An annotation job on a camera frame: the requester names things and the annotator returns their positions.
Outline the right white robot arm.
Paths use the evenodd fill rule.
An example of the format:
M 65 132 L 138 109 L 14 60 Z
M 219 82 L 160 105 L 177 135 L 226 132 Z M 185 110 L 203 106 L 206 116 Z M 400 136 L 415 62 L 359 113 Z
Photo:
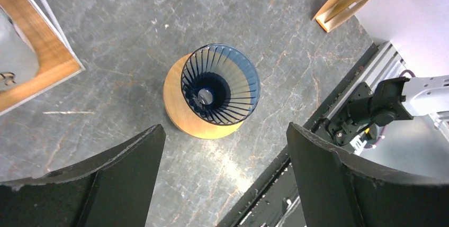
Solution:
M 345 147 L 356 139 L 365 140 L 376 126 L 447 112 L 448 76 L 392 78 L 379 82 L 375 89 L 361 82 L 331 111 L 313 131 Z

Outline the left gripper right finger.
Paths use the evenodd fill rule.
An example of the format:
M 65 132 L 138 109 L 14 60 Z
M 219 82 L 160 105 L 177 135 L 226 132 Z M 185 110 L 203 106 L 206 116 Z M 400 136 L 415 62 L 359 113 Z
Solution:
M 307 226 L 448 226 L 448 181 L 379 165 L 294 123 L 286 137 Z

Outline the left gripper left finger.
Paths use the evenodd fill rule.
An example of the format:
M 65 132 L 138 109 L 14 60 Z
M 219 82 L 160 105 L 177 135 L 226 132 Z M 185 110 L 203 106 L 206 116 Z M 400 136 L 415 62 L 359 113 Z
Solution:
M 42 177 L 1 182 L 1 226 L 144 226 L 165 139 L 157 124 Z

